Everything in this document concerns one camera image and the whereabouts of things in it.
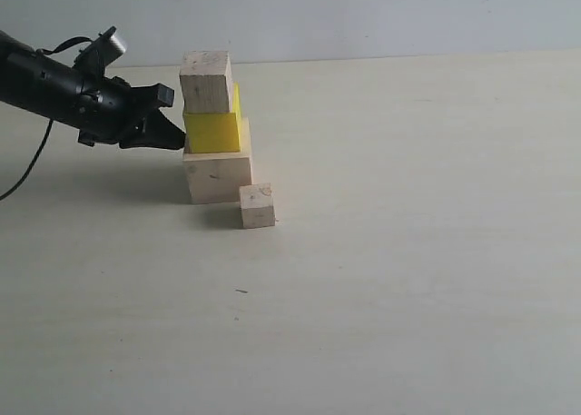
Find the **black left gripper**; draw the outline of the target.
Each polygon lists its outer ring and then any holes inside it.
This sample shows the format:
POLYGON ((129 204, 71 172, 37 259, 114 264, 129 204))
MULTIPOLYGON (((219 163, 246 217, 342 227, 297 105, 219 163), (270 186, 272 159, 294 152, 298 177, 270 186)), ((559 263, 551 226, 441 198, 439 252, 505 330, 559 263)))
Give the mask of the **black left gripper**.
POLYGON ((72 72, 79 141, 122 149, 181 150, 185 133, 159 109, 172 107, 174 90, 164 84, 132 86, 119 76, 97 78, 72 72))

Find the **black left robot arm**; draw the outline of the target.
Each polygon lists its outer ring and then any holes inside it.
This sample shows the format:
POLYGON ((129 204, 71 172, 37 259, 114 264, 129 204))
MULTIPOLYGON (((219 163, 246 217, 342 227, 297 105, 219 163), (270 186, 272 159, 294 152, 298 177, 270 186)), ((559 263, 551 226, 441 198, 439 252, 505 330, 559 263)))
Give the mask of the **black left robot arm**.
POLYGON ((115 27, 95 39, 74 37, 57 52, 86 43, 72 66, 52 59, 52 51, 34 49, 1 35, 1 100, 77 129, 78 141, 128 148, 181 150, 185 133, 163 113, 174 90, 164 84, 131 86, 109 78, 105 68, 126 51, 115 27))

